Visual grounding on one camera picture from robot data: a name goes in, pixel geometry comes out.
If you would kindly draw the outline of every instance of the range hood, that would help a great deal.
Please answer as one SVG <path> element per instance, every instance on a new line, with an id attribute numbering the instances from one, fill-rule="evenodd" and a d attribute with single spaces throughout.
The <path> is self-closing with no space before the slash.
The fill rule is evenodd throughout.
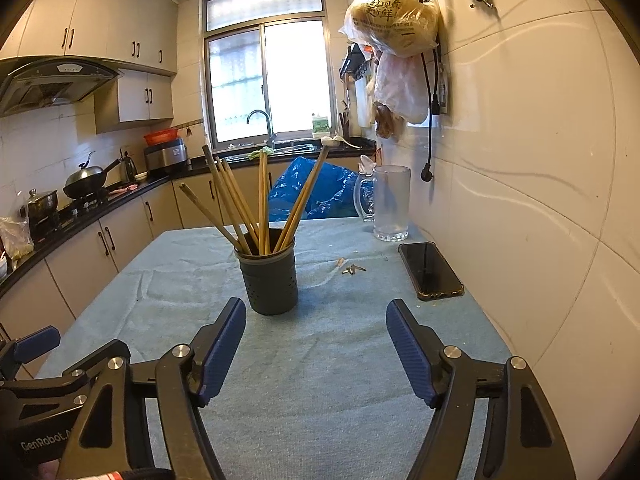
<path id="1" fill-rule="evenodd" d="M 94 60 L 69 56 L 17 59 L 2 68 L 0 117 L 75 103 L 120 75 Z"/>

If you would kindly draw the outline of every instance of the smartphone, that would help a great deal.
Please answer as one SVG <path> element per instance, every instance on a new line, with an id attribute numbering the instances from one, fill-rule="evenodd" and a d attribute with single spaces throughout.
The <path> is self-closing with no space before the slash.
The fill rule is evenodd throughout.
<path id="1" fill-rule="evenodd" d="M 462 296 L 465 287 L 433 242 L 400 244 L 398 252 L 419 300 Z"/>

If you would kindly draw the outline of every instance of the glass jug handle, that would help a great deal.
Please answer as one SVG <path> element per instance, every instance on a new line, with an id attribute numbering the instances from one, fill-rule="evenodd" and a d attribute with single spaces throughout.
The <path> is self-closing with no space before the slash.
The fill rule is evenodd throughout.
<path id="1" fill-rule="evenodd" d="M 372 220 L 373 215 L 364 212 L 362 208 L 362 198 L 360 196 L 360 190 L 362 189 L 363 182 L 373 182 L 376 178 L 373 175 L 359 175 L 356 180 L 356 185 L 353 187 L 353 205 L 356 208 L 356 212 L 363 220 Z"/>

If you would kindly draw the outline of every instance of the wooden chopstick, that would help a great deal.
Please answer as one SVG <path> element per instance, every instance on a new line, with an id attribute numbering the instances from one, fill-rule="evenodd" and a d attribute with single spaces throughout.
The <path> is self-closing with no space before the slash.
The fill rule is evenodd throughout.
<path id="1" fill-rule="evenodd" d="M 225 207 L 226 211 L 229 212 L 229 216 L 231 216 L 231 224 L 234 227 L 234 231 L 238 236 L 238 243 L 242 247 L 242 252 L 245 254 L 251 254 L 251 249 L 249 248 L 248 243 L 244 239 L 244 233 L 239 226 L 238 220 L 236 219 L 236 211 L 232 208 L 231 198 L 228 195 L 226 190 L 226 186 L 222 181 L 222 177 L 218 173 L 218 168 L 216 168 L 216 164 L 213 161 L 213 156 L 211 155 L 211 150 L 209 146 L 206 144 L 202 147 L 204 151 L 205 160 L 207 161 L 207 166 L 209 167 L 209 171 L 211 172 L 211 176 L 213 177 L 213 181 L 216 184 L 216 189 L 220 195 L 220 199 L 222 200 L 222 205 Z"/>
<path id="2" fill-rule="evenodd" d="M 262 167 L 264 165 L 264 152 L 260 152 L 260 167 L 258 168 L 258 251 L 260 256 L 264 255 L 264 182 Z"/>
<path id="3" fill-rule="evenodd" d="M 285 225 L 283 231 L 280 234 L 280 238 L 278 239 L 278 243 L 274 249 L 274 252 L 281 250 L 284 247 L 287 247 L 291 241 L 293 240 L 293 235 L 298 228 L 298 224 L 300 224 L 300 219 L 302 218 L 302 213 L 305 210 L 306 203 L 309 200 L 309 196 L 313 191 L 313 188 L 316 184 L 316 180 L 318 179 L 318 174 L 320 173 L 320 169 L 326 160 L 327 155 L 329 154 L 329 148 L 327 146 L 322 147 L 322 151 L 318 156 L 318 160 L 314 164 L 311 173 L 306 179 L 305 185 L 302 187 L 300 191 L 300 195 L 296 200 L 293 208 L 291 209 L 291 213 L 289 213 L 289 219 L 287 219 L 287 224 Z"/>
<path id="4" fill-rule="evenodd" d="M 245 211 L 242 209 L 242 204 L 241 204 L 240 198 L 238 196 L 238 193 L 241 192 L 241 191 L 234 188 L 233 184 L 231 183 L 231 179 L 229 178 L 229 175 L 226 172 L 226 169 L 222 165 L 222 161 L 220 160 L 220 158 L 218 156 L 216 157 L 216 167 L 218 168 L 218 171 L 220 172 L 220 175 L 222 176 L 222 180 L 225 181 L 226 190 L 229 192 L 229 195 L 231 197 L 231 201 L 234 203 L 234 206 L 238 210 L 238 214 L 240 216 L 240 220 L 244 224 L 244 227 L 246 227 L 247 232 L 249 233 L 249 235 L 251 236 L 252 240 L 254 241 L 254 243 L 257 246 L 258 245 L 258 237 L 254 232 L 254 227 L 251 225 L 251 221 L 247 218 L 247 216 L 245 214 Z"/>
<path id="5" fill-rule="evenodd" d="M 238 243 L 238 240 L 232 237 L 229 231 L 227 231 L 226 228 L 222 225 L 222 222 L 218 218 L 216 218 L 216 216 L 211 211 L 209 211 L 209 209 L 207 209 L 207 207 L 200 201 L 197 196 L 194 195 L 191 188 L 189 188 L 189 186 L 187 186 L 187 184 L 183 182 L 182 184 L 180 184 L 180 189 L 187 196 L 187 198 L 193 202 L 193 205 L 196 206 L 201 211 L 201 213 L 207 217 L 207 219 L 213 224 L 213 226 L 218 231 L 220 231 L 227 240 L 232 243 L 233 247 L 235 247 L 236 250 L 241 253 L 242 247 Z"/>
<path id="6" fill-rule="evenodd" d="M 240 202 L 242 204 L 242 208 L 244 209 L 246 217 L 249 219 L 249 222 L 251 222 L 251 226 L 254 228 L 254 232 L 257 235 L 258 222 L 256 221 L 254 217 L 254 213 L 251 211 L 251 208 L 249 208 L 249 203 L 247 202 L 246 197 L 244 196 L 244 193 L 240 189 L 240 185 L 236 180 L 236 176 L 234 175 L 234 172 L 231 170 L 231 167 L 229 166 L 229 163 L 226 160 L 222 161 L 222 166 L 225 168 L 226 174 L 229 176 L 229 180 L 231 181 L 233 188 L 236 190 L 236 194 L 240 198 Z"/>
<path id="7" fill-rule="evenodd" d="M 269 155 L 264 154 L 264 166 L 262 169 L 262 185 L 264 186 L 264 254 L 271 254 L 271 241 L 269 232 Z"/>

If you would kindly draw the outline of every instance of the table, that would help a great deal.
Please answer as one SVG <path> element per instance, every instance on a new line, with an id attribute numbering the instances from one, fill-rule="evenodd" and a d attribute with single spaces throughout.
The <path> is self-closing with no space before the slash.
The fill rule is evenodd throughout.
<path id="1" fill-rule="evenodd" d="M 410 238 L 422 240 L 415 230 Z M 473 358 L 505 362 L 508 348 L 468 291 L 418 301 L 398 244 L 375 239 L 358 218 L 301 222 L 295 254 L 300 302 L 265 317 L 249 307 L 222 235 L 166 232 L 82 313 L 39 376 L 59 375 L 113 338 L 129 345 L 132 362 L 159 358 L 238 296 L 244 337 L 219 396 L 201 412 L 226 478 L 404 480 L 432 412 L 414 396 L 386 332 L 387 303 L 403 299 L 444 344 Z M 342 274 L 340 257 L 367 272 Z M 156 402 L 148 406 L 156 463 L 168 466 Z M 473 478 L 485 418 L 478 400 L 459 478 Z"/>

